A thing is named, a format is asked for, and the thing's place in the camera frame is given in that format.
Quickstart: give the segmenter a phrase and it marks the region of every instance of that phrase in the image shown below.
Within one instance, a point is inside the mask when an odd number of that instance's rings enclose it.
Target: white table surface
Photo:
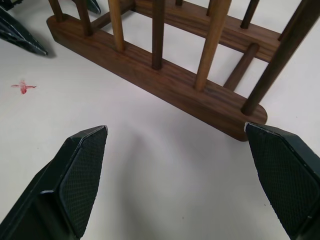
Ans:
[[[281,32],[298,3],[262,0],[252,22]],[[106,13],[107,1],[99,4]],[[234,0],[229,15],[242,18],[248,4]],[[61,7],[79,17],[71,1]],[[68,136],[107,125],[84,240],[289,239],[261,188],[247,142],[55,43],[46,24],[53,14],[48,1],[25,0],[10,13],[54,54],[40,57],[0,40],[0,221]],[[127,13],[123,28],[126,41],[151,50],[150,18]],[[205,39],[169,25],[164,32],[163,57],[196,73]],[[318,22],[261,102],[269,125],[298,134],[317,154],[319,41]],[[241,56],[219,45],[208,78],[222,85]],[[255,59],[236,92],[247,97],[266,65]],[[11,87],[22,79],[37,87],[22,95]]]

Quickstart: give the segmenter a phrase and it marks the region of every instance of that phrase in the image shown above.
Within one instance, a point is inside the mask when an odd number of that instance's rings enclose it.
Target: wooden base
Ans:
[[[152,0],[135,0],[133,11],[152,17]],[[206,14],[206,8],[187,1],[184,1],[182,6],[177,6],[175,0],[165,1],[166,24],[203,38],[207,36],[210,22],[210,17]],[[245,53],[252,43],[259,44],[260,49],[255,57],[269,63],[280,45],[280,33],[254,24],[250,24],[248,29],[242,29],[241,23],[237,18],[226,16],[219,43],[242,53]]]
[[[262,106],[246,116],[241,113],[246,98],[211,81],[203,92],[197,92],[193,88],[196,74],[165,59],[162,69],[154,70],[150,52],[125,42],[125,51],[119,53],[113,35],[98,30],[84,36],[78,19],[66,14],[63,17],[63,22],[54,16],[47,20],[56,42],[229,136],[246,141],[245,122],[266,123]]]

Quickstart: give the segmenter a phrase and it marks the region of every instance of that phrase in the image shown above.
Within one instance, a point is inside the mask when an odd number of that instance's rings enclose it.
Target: wooden rack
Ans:
[[[259,0],[251,0],[244,19],[228,16],[231,0],[210,0],[204,8],[182,0],[108,0],[110,12],[90,22],[86,0],[75,0],[80,20],[63,14],[58,0],[49,0],[54,16],[47,25],[56,42],[138,87],[246,141],[246,122],[264,124],[259,105],[320,16],[320,0],[302,0],[283,33],[254,25]],[[152,18],[152,53],[124,41],[121,14],[135,11]],[[112,23],[113,35],[100,30]],[[197,74],[162,58],[164,24],[206,38]],[[207,80],[218,44],[244,53],[220,86]],[[253,58],[268,66],[248,99],[234,90]]]

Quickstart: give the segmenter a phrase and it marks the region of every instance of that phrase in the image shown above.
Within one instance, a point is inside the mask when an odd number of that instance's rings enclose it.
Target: red mark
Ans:
[[[13,88],[20,88],[20,91],[22,94],[25,94],[27,92],[27,89],[34,89],[37,86],[27,86],[25,83],[25,80],[21,80],[19,85],[15,84],[15,85],[11,85],[11,87]]]

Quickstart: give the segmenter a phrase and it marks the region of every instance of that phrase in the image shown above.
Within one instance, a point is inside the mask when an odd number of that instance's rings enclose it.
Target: wooden dowel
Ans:
[[[316,23],[319,16],[320,1],[306,0],[301,12],[296,16],[296,21],[294,21],[292,27],[284,36],[271,62],[266,67],[249,98],[244,103],[241,109],[243,114],[249,116],[254,112],[259,102],[265,96],[282,69],[286,66],[287,62]]]
[[[88,15],[86,0],[76,0],[75,5],[76,5],[76,8],[78,9],[84,35],[86,36],[92,35],[93,32],[92,32],[91,23]]]
[[[115,48],[118,52],[125,50],[124,31],[122,28],[119,0],[108,0]]]
[[[213,9],[213,7],[214,7],[214,2],[215,2],[216,0],[210,0],[209,1],[209,6],[208,6],[208,9],[207,9],[207,11],[206,11],[206,15],[207,16],[211,16],[212,15],[212,12],[214,11],[214,9]]]
[[[231,0],[214,0],[213,12],[210,19],[209,30],[205,39],[198,72],[195,78],[194,88],[203,91],[207,77],[214,59],[216,49],[224,29],[226,16],[231,4]]]
[[[64,14],[61,11],[60,4],[58,0],[49,0],[50,6],[52,8],[53,14],[57,22],[64,21]]]
[[[279,41],[281,41],[285,35],[288,34],[288,32],[292,29],[293,24],[295,23],[295,21],[297,20],[298,15],[301,13],[302,9],[304,8],[305,4],[306,4],[306,0],[302,0],[299,4],[299,6],[297,7],[297,9],[295,10],[294,14],[292,15],[292,17],[290,18],[290,21],[288,22],[288,24],[285,26],[282,34],[280,35],[280,37],[278,38]]]
[[[152,1],[152,68],[162,68],[165,30],[165,1]]]
[[[121,15],[125,14],[126,12],[130,11],[135,7],[134,0],[121,0],[120,1],[120,12]],[[104,26],[111,23],[110,12],[103,14],[102,16],[98,17],[91,23],[93,29],[102,29]]]
[[[248,67],[250,66],[252,60],[255,58],[260,46],[257,43],[252,43],[247,51],[244,53],[239,63],[234,68],[233,72],[229,76],[228,80],[223,85],[225,88],[234,91],[238,86],[239,82],[246,73]]]
[[[175,0],[175,5],[182,6],[183,0]]]
[[[242,29],[248,29],[250,22],[255,14],[259,0],[251,0],[241,23]]]

